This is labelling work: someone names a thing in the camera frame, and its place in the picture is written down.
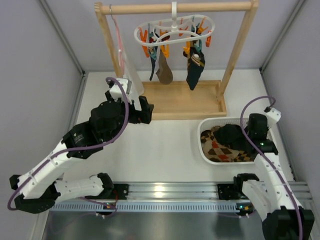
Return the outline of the brown striped sock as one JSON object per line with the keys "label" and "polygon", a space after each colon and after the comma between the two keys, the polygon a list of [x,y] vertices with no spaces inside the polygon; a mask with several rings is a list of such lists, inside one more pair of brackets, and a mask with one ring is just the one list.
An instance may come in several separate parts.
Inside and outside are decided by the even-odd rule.
{"label": "brown striped sock", "polygon": [[173,73],[162,50],[159,53],[158,70],[156,75],[159,82],[163,85],[169,85],[173,81]]}

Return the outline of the white plastic clip hanger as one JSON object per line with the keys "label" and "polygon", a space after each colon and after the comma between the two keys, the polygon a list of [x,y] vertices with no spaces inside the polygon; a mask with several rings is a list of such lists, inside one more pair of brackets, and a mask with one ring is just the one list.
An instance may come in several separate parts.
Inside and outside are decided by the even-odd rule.
{"label": "white plastic clip hanger", "polygon": [[135,28],[133,35],[143,47],[186,44],[187,47],[201,49],[211,41],[214,30],[215,23],[208,16],[192,14],[178,17],[178,5],[172,2],[171,18],[142,23]]}

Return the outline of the dark navy sock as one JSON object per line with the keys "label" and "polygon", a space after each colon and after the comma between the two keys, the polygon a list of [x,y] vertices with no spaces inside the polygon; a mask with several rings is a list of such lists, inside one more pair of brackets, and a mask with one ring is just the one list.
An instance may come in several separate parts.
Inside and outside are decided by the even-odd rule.
{"label": "dark navy sock", "polygon": [[[148,33],[149,43],[154,43],[157,40],[156,37],[158,37],[157,34],[149,32]],[[151,73],[150,73],[149,80],[152,81],[154,72],[155,72],[155,67],[156,67],[158,46],[149,46],[147,49],[148,49],[148,53],[151,61]]]}

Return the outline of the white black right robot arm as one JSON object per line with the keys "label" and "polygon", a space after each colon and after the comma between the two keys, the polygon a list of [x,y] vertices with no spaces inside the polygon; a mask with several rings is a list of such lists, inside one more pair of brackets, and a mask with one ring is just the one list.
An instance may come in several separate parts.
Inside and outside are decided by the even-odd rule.
{"label": "white black right robot arm", "polygon": [[233,178],[234,188],[246,196],[262,221],[266,240],[307,240],[315,216],[294,195],[280,164],[275,143],[267,138],[267,116],[252,113],[244,128],[249,153],[261,176],[240,173]]}

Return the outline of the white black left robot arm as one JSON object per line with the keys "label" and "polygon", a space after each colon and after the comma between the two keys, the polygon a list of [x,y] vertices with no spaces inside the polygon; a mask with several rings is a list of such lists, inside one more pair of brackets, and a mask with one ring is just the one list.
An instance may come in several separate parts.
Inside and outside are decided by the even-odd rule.
{"label": "white black left robot arm", "polygon": [[107,173],[81,180],[59,179],[73,165],[114,142],[127,124],[151,122],[154,105],[145,96],[139,96],[141,110],[136,110],[134,104],[115,99],[108,91],[105,95],[107,100],[91,110],[87,121],[74,125],[41,163],[28,173],[10,177],[14,194],[9,201],[14,202],[15,210],[39,214],[66,200],[104,200],[112,194],[115,187]]}

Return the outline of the white hanging cloth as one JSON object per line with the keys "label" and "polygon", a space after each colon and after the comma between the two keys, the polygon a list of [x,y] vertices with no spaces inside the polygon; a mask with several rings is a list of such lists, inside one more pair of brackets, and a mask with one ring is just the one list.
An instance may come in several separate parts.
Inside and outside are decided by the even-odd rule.
{"label": "white hanging cloth", "polygon": [[122,58],[124,61],[124,75],[132,82],[132,85],[135,87],[138,95],[141,96],[145,89],[140,76],[138,75],[136,67],[134,66],[134,62],[129,56],[127,56],[125,51],[122,53]]}

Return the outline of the argyle patterned sock in basket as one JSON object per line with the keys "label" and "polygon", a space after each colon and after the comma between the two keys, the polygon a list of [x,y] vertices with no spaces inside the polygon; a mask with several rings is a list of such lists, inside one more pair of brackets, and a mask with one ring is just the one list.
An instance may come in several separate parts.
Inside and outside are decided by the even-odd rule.
{"label": "argyle patterned sock in basket", "polygon": [[204,130],[200,134],[200,148],[202,153],[211,163],[250,163],[253,162],[253,156],[247,151],[233,150],[221,145],[213,135],[213,131],[221,126],[214,126],[211,129]]}

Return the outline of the white perforated plastic basket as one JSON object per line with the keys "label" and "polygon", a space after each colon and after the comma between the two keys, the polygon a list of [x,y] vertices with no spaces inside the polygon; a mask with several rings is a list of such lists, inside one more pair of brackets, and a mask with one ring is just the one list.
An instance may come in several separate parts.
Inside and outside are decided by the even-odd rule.
{"label": "white perforated plastic basket", "polygon": [[243,133],[265,154],[279,154],[265,115],[252,113],[237,117],[206,118],[198,126],[198,147],[212,165],[251,165],[258,152]]}

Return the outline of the wooden clothes rack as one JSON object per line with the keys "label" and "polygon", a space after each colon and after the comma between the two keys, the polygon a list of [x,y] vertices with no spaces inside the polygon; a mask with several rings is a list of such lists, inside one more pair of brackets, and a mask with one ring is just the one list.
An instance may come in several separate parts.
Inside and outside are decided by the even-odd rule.
{"label": "wooden clothes rack", "polygon": [[[211,117],[225,117],[227,108],[224,93],[235,69],[241,50],[259,7],[259,1],[177,3],[177,16],[203,15],[207,12],[244,12],[244,17],[237,34],[230,58],[222,80],[202,80],[196,90],[188,90],[187,84],[175,81],[172,86],[160,83],[143,84],[143,95],[155,105],[153,120],[197,120]],[[126,4],[111,6],[113,15],[141,15],[171,13],[171,4]],[[121,74],[118,57],[107,16],[111,15],[109,6],[101,2],[94,4],[94,11],[99,22],[105,43],[108,47],[115,73]]]}

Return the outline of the argyle hanging sock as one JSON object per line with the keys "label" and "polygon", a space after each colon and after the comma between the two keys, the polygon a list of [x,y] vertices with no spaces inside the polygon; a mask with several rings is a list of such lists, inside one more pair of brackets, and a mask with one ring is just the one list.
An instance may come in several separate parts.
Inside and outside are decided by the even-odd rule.
{"label": "argyle hanging sock", "polygon": [[187,69],[190,67],[191,64],[191,57],[192,57],[192,46],[190,47],[183,47],[183,56],[187,58]]}

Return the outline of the navy sock with bear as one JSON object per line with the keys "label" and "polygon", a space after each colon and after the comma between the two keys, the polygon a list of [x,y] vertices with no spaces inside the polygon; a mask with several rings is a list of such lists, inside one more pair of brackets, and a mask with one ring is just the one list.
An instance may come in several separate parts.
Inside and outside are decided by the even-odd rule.
{"label": "navy sock with bear", "polygon": [[200,79],[200,76],[204,70],[206,61],[205,56],[202,51],[197,51],[195,47],[191,47],[189,50],[188,60],[187,60],[187,77],[186,82],[189,89],[193,91]]}

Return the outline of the aluminium rail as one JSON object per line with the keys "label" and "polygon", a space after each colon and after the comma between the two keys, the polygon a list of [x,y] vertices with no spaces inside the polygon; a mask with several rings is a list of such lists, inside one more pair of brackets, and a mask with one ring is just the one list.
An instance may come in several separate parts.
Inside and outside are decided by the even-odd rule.
{"label": "aluminium rail", "polygon": [[115,182],[120,200],[217,201],[233,197],[232,182]]}

